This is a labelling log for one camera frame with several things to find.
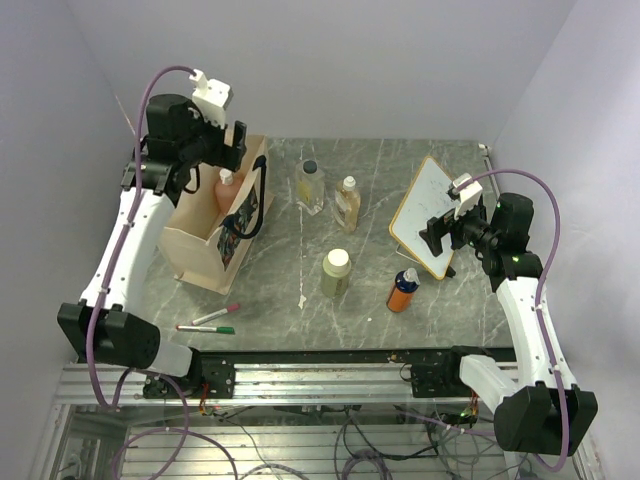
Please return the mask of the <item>pink liquid bottle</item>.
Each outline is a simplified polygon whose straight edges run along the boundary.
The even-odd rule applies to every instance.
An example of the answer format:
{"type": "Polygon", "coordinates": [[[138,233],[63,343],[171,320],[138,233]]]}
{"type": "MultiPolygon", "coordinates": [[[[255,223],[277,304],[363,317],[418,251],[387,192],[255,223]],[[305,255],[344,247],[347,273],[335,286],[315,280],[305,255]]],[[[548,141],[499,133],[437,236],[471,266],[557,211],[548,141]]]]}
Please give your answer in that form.
{"type": "Polygon", "coordinates": [[[226,216],[229,213],[243,181],[244,175],[241,172],[228,169],[219,171],[218,180],[214,185],[214,195],[221,215],[226,216]]]}

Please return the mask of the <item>clear square bottle black cap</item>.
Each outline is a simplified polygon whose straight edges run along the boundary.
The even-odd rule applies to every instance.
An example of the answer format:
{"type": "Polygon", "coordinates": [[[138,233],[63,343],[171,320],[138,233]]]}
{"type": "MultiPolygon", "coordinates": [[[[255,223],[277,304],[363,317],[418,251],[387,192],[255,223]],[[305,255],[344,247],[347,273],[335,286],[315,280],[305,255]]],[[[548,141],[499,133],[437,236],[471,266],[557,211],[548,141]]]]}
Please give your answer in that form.
{"type": "Polygon", "coordinates": [[[315,160],[303,160],[295,170],[296,203],[311,216],[324,206],[325,173],[315,160]]]}

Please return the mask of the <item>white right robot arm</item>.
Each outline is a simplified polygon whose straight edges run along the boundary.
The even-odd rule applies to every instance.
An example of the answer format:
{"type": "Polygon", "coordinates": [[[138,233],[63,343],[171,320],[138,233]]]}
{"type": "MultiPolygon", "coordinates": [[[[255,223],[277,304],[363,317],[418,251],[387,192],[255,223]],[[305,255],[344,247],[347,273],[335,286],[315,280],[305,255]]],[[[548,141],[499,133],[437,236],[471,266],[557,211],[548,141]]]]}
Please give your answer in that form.
{"type": "Polygon", "coordinates": [[[442,240],[455,249],[473,248],[506,315],[516,379],[481,347],[454,346],[444,357],[442,387],[459,396],[471,389],[493,414],[494,433],[504,451],[571,456],[598,411],[594,393],[578,386],[552,329],[541,285],[540,258],[527,248],[534,216],[531,199],[499,196],[493,214],[478,203],[461,216],[449,210],[428,220],[419,235],[440,255],[442,240]]]}

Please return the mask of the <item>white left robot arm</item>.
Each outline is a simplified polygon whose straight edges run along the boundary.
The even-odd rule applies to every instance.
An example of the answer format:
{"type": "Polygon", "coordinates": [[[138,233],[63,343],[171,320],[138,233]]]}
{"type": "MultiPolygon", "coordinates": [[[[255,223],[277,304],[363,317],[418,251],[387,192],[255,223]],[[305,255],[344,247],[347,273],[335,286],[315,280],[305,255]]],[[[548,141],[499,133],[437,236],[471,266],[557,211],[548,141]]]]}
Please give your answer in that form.
{"type": "Polygon", "coordinates": [[[203,387],[195,350],[162,339],[142,317],[142,284],[153,251],[182,195],[203,186],[201,165],[240,170],[246,126],[228,133],[227,87],[198,87],[188,96],[160,94],[143,106],[147,133],[134,146],[121,181],[119,214],[90,283],[57,321],[78,356],[98,363],[168,375],[182,397],[203,387]]]}

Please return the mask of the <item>beige canvas tote bag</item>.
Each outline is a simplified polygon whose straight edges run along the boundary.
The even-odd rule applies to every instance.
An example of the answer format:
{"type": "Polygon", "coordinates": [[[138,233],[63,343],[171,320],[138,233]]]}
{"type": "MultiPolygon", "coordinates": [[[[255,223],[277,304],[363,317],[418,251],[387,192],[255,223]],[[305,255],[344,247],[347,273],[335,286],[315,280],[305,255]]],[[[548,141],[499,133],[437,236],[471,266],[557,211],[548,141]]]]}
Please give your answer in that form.
{"type": "Polygon", "coordinates": [[[269,188],[267,137],[250,135],[241,168],[242,180],[228,212],[220,210],[214,194],[220,169],[203,165],[200,178],[188,184],[159,240],[164,259],[175,278],[219,294],[226,294],[244,257],[266,223],[274,199],[269,188]]]}

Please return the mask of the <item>yellow-framed small whiteboard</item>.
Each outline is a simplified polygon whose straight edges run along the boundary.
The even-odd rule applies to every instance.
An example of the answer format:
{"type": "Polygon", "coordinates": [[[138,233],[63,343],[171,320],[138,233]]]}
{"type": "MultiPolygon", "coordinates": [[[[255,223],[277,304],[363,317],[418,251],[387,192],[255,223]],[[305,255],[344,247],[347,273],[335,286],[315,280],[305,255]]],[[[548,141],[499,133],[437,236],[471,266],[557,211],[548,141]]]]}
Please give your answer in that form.
{"type": "Polygon", "coordinates": [[[454,255],[451,237],[446,234],[441,238],[442,253],[434,256],[419,232],[427,228],[432,217],[440,217],[454,207],[447,194],[451,182],[433,157],[425,157],[389,224],[389,233],[401,248],[437,280],[446,277],[454,255]]]}

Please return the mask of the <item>orange blue pump bottle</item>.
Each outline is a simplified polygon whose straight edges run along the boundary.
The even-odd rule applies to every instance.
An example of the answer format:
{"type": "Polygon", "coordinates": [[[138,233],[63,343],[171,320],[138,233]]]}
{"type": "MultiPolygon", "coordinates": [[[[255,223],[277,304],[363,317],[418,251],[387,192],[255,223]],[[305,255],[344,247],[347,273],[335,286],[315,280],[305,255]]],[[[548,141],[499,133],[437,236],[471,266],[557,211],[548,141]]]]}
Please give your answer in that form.
{"type": "Polygon", "coordinates": [[[420,279],[415,268],[410,267],[399,272],[387,297],[387,308],[394,313],[405,311],[419,287],[420,279]]]}

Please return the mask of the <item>amber liquid bottle white cap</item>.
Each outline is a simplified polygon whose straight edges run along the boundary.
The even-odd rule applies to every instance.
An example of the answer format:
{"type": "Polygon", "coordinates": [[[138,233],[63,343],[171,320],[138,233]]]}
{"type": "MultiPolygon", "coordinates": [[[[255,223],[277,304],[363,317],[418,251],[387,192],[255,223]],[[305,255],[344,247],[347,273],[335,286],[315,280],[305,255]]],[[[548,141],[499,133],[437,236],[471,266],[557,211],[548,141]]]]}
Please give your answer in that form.
{"type": "Polygon", "coordinates": [[[337,184],[334,195],[334,218],[346,232],[356,230],[360,206],[357,182],[353,176],[347,176],[337,184]]]}

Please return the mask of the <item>pale green bottle cream cap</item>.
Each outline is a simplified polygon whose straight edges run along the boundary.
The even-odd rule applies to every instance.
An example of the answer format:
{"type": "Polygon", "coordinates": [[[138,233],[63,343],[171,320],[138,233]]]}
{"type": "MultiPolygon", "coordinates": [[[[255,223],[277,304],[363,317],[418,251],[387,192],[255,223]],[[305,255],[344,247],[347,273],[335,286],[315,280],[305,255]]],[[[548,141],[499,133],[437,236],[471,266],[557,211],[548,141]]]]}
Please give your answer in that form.
{"type": "Polygon", "coordinates": [[[342,296],[348,288],[351,259],[344,249],[331,250],[322,262],[321,290],[328,298],[342,296]]]}

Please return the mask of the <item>red-capped white marker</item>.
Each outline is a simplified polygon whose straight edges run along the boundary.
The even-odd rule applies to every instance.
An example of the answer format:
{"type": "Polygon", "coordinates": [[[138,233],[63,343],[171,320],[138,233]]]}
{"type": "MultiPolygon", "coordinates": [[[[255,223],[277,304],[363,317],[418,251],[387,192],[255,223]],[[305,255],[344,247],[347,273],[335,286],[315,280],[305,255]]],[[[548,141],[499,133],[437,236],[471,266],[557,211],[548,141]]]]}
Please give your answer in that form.
{"type": "Polygon", "coordinates": [[[222,317],[226,314],[232,313],[234,311],[237,311],[240,308],[240,304],[239,303],[235,303],[229,306],[226,306],[222,309],[216,310],[212,313],[209,313],[207,315],[201,316],[199,318],[196,318],[195,320],[193,320],[191,322],[192,326],[200,326],[203,325],[207,322],[210,322],[216,318],[222,317]]]}

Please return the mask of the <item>green-capped white marker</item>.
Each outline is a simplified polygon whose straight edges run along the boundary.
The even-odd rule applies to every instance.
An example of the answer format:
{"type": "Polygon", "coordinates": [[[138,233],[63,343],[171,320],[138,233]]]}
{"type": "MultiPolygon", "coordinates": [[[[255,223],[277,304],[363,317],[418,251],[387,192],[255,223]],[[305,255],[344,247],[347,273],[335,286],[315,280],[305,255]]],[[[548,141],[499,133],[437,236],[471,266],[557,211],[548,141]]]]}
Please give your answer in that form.
{"type": "Polygon", "coordinates": [[[211,327],[211,326],[194,326],[194,325],[177,325],[176,330],[180,332],[192,333],[212,333],[222,335],[235,335],[233,327],[211,327]]]}

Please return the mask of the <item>aluminium mounting rail frame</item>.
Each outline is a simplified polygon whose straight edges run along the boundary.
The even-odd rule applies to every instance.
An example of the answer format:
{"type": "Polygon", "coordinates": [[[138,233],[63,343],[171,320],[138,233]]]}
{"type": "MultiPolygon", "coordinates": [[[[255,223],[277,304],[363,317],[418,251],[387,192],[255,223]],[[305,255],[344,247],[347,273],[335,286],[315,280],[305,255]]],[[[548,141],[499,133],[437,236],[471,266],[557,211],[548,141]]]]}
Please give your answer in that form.
{"type": "Polygon", "coordinates": [[[478,393],[487,407],[526,386],[544,383],[553,388],[558,380],[566,389],[575,386],[575,376],[564,358],[551,362],[544,353],[515,359],[510,348],[494,348],[490,355],[466,355],[459,377],[445,386],[437,368],[445,363],[444,349],[397,351],[393,362],[388,353],[379,363],[374,351],[352,351],[344,362],[330,351],[307,352],[299,363],[276,363],[276,352],[222,352],[206,359],[204,372],[212,378],[214,406],[365,405],[369,403],[427,403],[440,400],[462,402],[478,393]]]}

